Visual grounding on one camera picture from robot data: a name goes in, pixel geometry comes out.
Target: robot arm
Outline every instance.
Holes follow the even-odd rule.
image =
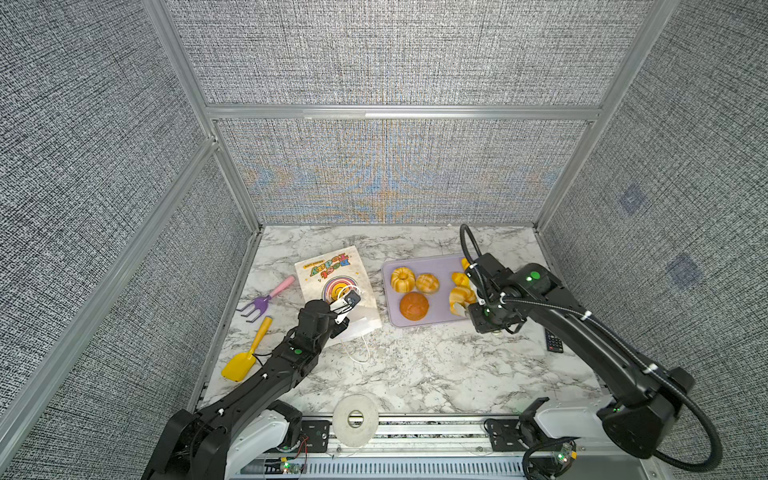
[[[465,233],[474,244],[476,259],[469,254]],[[638,458],[656,455],[678,468],[695,472],[711,470],[720,463],[722,446],[717,431],[687,397],[694,385],[694,378],[688,372],[681,368],[666,370],[639,353],[580,305],[542,265],[530,263],[512,272],[490,253],[480,254],[466,225],[461,227],[461,242],[470,263],[466,273],[477,287],[479,298],[467,310],[479,333],[499,329],[516,333],[528,318],[540,323],[559,336],[605,381],[613,400],[596,412],[597,418],[607,437],[619,448]],[[512,332],[509,327],[514,325],[517,328]],[[537,422],[530,421],[531,416],[535,419],[535,411],[542,404],[535,402],[529,407],[528,415],[521,416],[521,437],[529,447],[532,443],[552,440]],[[711,453],[705,462],[680,462],[657,450],[679,418],[683,405],[701,421],[710,437]]]
[[[349,324],[347,319],[338,322],[339,315],[359,300],[356,293],[347,295],[342,312],[331,310],[322,300],[309,301],[299,311],[299,325],[286,334],[258,372],[218,402],[195,413],[180,410],[171,417],[142,479],[226,478],[227,472],[239,469],[237,465],[227,465],[233,439],[260,440],[266,448],[278,446],[280,441],[282,445],[293,446],[299,429],[293,429],[293,434],[289,432],[285,438],[286,427],[289,420],[300,422],[301,412],[277,399],[310,374],[328,338],[335,337]]]

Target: textured wall panel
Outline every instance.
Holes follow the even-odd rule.
[[[652,0],[169,0],[210,102],[598,104]]]
[[[209,160],[3,478],[139,478],[192,395],[249,235]]]
[[[226,120],[267,223],[527,223],[582,121]]]
[[[768,3],[684,0],[544,233],[585,305],[696,377],[726,454],[715,472],[678,478],[761,476],[766,58]],[[687,413],[661,450],[700,461],[709,445]]]
[[[0,13],[0,414],[202,133],[138,0]]]

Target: purple tray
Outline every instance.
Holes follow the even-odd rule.
[[[464,320],[466,316],[458,316],[451,313],[451,307],[448,305],[448,296],[451,289],[456,286],[451,280],[451,274],[454,272],[463,272],[463,255],[460,253],[454,255],[440,255],[438,257],[412,258],[410,260],[392,260],[384,262],[382,265],[382,275],[384,276],[384,294],[386,295],[386,307],[389,311],[389,321],[392,325],[403,328],[407,326],[429,325],[430,323],[445,323],[455,320]],[[429,300],[429,310],[427,316],[418,322],[412,322],[400,313],[400,300],[405,296],[404,293],[397,293],[392,289],[389,279],[392,272],[401,266],[407,266],[418,277],[422,273],[431,273],[437,277],[440,282],[440,290],[432,295],[427,295]]]

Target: black remote control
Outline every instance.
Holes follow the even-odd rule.
[[[553,353],[563,353],[563,341],[550,332],[544,329],[544,337],[547,340],[547,351]]]

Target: marble countertop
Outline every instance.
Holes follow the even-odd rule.
[[[524,227],[473,227],[483,252],[513,270],[545,264],[533,231]],[[239,306],[266,295],[289,275],[293,264],[354,245],[377,295],[383,328],[366,335],[371,359],[353,362],[341,345],[326,347],[317,367],[281,399],[310,413],[331,413],[344,396],[366,394],[391,413],[519,413],[534,399],[575,400],[600,396],[592,370],[566,346],[545,350],[544,330],[527,322],[518,335],[480,335],[472,322],[396,328],[389,323],[381,266],[388,260],[461,253],[457,227],[267,227],[240,296]],[[304,304],[297,284],[282,292],[267,314],[273,324],[257,353],[269,353],[296,325]],[[237,387],[221,369],[250,348],[260,320],[247,323],[235,313],[204,394],[208,405]],[[360,339],[346,344],[365,359]],[[254,366],[250,374],[258,371]]]

